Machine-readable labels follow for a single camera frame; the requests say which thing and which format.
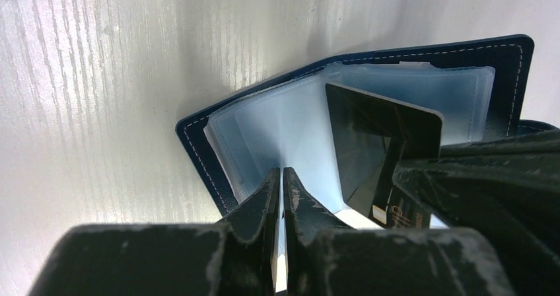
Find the black VIP credit card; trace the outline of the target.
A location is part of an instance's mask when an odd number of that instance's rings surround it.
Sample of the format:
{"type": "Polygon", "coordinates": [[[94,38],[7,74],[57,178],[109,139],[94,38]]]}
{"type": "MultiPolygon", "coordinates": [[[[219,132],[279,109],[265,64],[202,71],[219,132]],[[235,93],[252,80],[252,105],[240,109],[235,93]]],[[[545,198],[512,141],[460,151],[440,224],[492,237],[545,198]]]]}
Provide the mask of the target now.
{"type": "Polygon", "coordinates": [[[382,228],[427,228],[431,213],[393,183],[400,160],[439,156],[436,110],[352,87],[326,85],[343,201],[382,228]]]}

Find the blue leather card holder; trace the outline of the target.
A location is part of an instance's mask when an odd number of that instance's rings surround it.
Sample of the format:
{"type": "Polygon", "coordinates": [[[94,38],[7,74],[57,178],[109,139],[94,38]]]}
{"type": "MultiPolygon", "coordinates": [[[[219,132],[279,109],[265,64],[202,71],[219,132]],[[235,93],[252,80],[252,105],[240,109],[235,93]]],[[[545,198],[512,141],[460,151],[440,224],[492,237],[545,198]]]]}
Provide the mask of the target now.
{"type": "Polygon", "coordinates": [[[337,213],[347,191],[335,153],[326,84],[440,112],[443,145],[551,130],[520,117],[534,42],[526,35],[336,55],[255,85],[195,113],[176,133],[219,211],[248,198],[267,172],[293,167],[337,213]]]}

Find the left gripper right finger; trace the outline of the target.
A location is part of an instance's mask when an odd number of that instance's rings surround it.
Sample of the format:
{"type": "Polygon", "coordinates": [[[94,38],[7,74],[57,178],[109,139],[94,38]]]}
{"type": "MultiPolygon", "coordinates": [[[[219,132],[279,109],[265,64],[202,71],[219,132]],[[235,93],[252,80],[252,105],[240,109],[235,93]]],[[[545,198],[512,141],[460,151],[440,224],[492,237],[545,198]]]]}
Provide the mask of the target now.
{"type": "Polygon", "coordinates": [[[469,228],[358,230],[283,170],[289,295],[514,295],[490,243],[469,228]]]}

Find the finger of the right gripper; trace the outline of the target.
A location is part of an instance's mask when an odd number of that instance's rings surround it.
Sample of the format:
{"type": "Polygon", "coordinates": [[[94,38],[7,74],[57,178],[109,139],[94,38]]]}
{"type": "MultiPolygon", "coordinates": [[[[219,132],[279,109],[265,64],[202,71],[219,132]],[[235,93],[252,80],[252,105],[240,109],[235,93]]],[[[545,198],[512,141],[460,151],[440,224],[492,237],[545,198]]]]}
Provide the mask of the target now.
{"type": "Polygon", "coordinates": [[[559,294],[558,130],[445,147],[400,161],[392,180],[447,224],[481,233],[517,294],[559,294]]]}

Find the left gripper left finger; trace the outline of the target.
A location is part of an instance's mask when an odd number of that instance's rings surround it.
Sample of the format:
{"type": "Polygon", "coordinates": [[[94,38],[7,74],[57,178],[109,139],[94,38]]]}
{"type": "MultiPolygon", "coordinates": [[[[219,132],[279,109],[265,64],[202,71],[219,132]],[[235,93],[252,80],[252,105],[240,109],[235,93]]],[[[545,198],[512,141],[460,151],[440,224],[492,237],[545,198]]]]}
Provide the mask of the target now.
{"type": "Polygon", "coordinates": [[[87,224],[52,249],[31,295],[273,295],[280,170],[210,224],[87,224]]]}

